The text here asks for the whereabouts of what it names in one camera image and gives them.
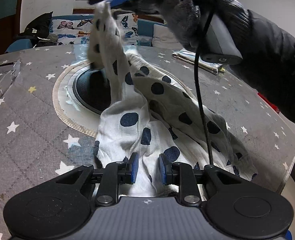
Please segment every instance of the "yellow star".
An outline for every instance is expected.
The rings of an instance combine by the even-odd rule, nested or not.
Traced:
[[[35,87],[30,87],[30,88],[28,89],[28,91],[29,91],[30,93],[32,93],[33,91],[36,91],[36,89],[35,89]]]

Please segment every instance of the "black cable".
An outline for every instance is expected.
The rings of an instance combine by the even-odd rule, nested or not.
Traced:
[[[210,138],[209,138],[209,130],[208,130],[208,127],[206,125],[205,114],[204,114],[204,111],[203,111],[201,91],[200,91],[200,86],[199,86],[199,71],[198,71],[198,68],[199,68],[199,57],[200,57],[200,52],[201,52],[201,47],[202,47],[202,41],[204,40],[204,38],[206,36],[206,33],[207,33],[207,31],[208,31],[208,29],[210,27],[212,17],[213,17],[213,15],[215,13],[215,10],[216,10],[216,4],[217,4],[217,0],[214,0],[213,6],[211,8],[209,16],[208,16],[208,18],[206,20],[206,23],[204,25],[202,35],[201,35],[201,40],[199,42],[198,48],[197,48],[196,53],[195,53],[195,58],[194,58],[195,89],[197,91],[197,99],[198,99],[198,104],[199,104],[199,110],[200,110],[200,115],[201,115],[203,128],[204,128],[204,132],[205,132],[205,136],[206,136],[206,145],[207,145],[208,154],[209,154],[209,163],[211,165],[213,165],[212,147],[211,147],[211,141],[210,141]]]

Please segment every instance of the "metal bolt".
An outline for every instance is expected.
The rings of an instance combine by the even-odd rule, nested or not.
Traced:
[[[97,201],[102,203],[102,204],[108,204],[108,203],[111,203],[113,200],[113,198],[111,196],[108,196],[108,195],[102,195],[102,196],[99,196],[97,198]]]
[[[189,195],[184,198],[184,201],[187,203],[195,204],[200,201],[200,198],[194,195]]]

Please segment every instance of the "black sleeve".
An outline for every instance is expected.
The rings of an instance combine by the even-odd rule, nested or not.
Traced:
[[[249,15],[251,34],[239,48],[244,60],[231,68],[295,123],[295,38],[257,13]]]

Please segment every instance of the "gray tablecloth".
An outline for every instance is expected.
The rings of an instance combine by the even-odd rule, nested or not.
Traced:
[[[94,139],[65,125],[56,115],[52,89],[64,65],[86,59],[86,45],[53,46],[0,55],[0,64],[21,60],[21,74],[0,104],[0,232],[9,237],[2,209],[12,196],[57,176],[60,163],[93,163]],[[136,47],[142,57],[171,72],[195,94],[193,66],[174,59],[173,51]],[[230,73],[199,69],[203,104],[221,114],[258,170],[254,182],[282,190],[295,155],[295,135],[256,92]],[[68,137],[81,147],[70,147]]]

